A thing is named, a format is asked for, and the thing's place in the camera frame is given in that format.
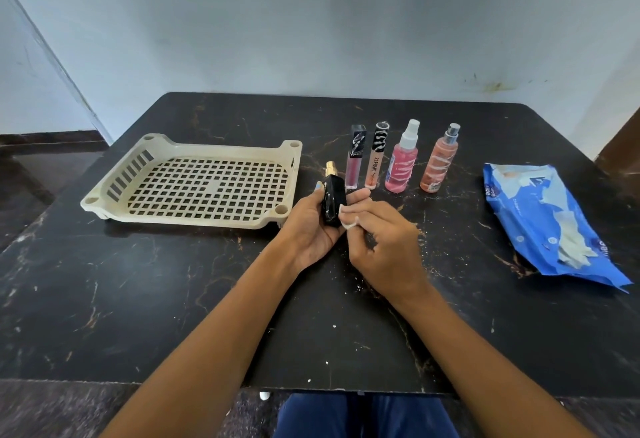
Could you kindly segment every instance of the black bottle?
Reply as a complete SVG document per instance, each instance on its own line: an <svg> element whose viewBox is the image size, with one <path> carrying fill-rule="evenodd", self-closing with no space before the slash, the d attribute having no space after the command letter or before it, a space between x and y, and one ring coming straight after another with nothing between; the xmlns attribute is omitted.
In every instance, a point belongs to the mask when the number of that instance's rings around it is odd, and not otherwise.
<svg viewBox="0 0 640 438"><path fill-rule="evenodd" d="M335 163L328 161L324 170L324 199L322 201L322 217L324 223L334 227L340 226L338 211L340 204L347 205L347 194L344 191L344 179L338 176Z"/></svg>

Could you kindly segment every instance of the black table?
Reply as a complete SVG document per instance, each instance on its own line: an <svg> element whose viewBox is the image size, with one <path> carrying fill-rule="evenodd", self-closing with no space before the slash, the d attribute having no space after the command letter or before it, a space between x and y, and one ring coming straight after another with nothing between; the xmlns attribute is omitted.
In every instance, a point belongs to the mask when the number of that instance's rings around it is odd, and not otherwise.
<svg viewBox="0 0 640 438"><path fill-rule="evenodd" d="M421 126L409 188L380 188L373 197L418 224L424 265L444 297L550 393L640 397L638 290L531 274L484 201L484 162L555 165L612 260L640 280L637 205L532 110L239 94L160 98L0 256L0 378L142 382L276 233L275 224L259 231L130 225L84 212L80 199L142 135L252 146L300 139L297 199L322 178L326 161L344 169L352 123L372 129L389 121L388 155L410 118ZM450 122L462 125L460 150L430 196L418 183ZM452 392L406 322L351 267L344 238L287 293L245 385Z"/></svg>

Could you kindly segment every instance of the blue jeans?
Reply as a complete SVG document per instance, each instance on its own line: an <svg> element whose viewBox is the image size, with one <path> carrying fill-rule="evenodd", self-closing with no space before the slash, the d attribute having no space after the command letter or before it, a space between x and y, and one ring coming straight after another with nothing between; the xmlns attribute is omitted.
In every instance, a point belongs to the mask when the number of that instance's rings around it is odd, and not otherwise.
<svg viewBox="0 0 640 438"><path fill-rule="evenodd" d="M459 438L437 398L292 394L273 438Z"/></svg>

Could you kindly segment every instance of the cosmetic bottle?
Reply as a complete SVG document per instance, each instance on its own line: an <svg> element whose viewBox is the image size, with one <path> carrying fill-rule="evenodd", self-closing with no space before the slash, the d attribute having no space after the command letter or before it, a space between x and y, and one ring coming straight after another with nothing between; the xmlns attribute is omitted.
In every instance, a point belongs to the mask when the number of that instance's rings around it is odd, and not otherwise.
<svg viewBox="0 0 640 438"><path fill-rule="evenodd" d="M347 155L347 171L344 174L347 190L358 188L358 177L360 176L360 165L362 164L366 135L367 129L363 125L355 124L351 126L351 148Z"/></svg>
<svg viewBox="0 0 640 438"><path fill-rule="evenodd" d="M335 163L328 161L324 170L324 199L321 211L324 223L334 227L340 226L338 213L340 204L347 205L347 196L344 191L344 180L338 176Z"/></svg>
<svg viewBox="0 0 640 438"><path fill-rule="evenodd" d="M387 135L389 134L389 123L382 121L376 124L376 132L373 134L373 145L369 156L369 167L367 176L364 177L364 186L373 190L378 186L378 175L382 165L382 157L387 146Z"/></svg>
<svg viewBox="0 0 640 438"><path fill-rule="evenodd" d="M420 121L409 119L409 124L402 134L400 142L394 147L394 153L389 161L387 178L385 178L385 187L390 192L400 193L406 189L406 184L409 183L413 164L418 156L418 148L415 147L415 143L418 142L418 126L420 126Z"/></svg>
<svg viewBox="0 0 640 438"><path fill-rule="evenodd" d="M420 181L420 188L425 192L436 193L440 189L453 157L458 151L459 131L460 125L452 123L444 136L436 141Z"/></svg>

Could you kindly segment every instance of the person's left hand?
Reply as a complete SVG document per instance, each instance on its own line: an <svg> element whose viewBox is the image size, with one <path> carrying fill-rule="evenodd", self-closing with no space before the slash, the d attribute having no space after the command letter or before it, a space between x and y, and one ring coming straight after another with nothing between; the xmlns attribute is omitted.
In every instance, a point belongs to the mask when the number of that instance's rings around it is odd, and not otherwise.
<svg viewBox="0 0 640 438"><path fill-rule="evenodd" d="M366 200L371 190L362 188L347 195L347 204ZM320 203L324 198L324 186L318 182L311 195L301 198L291 209L274 242L282 243L292 250L296 272L311 266L333 247L335 241L344 234L344 227L324 225L320 215Z"/></svg>

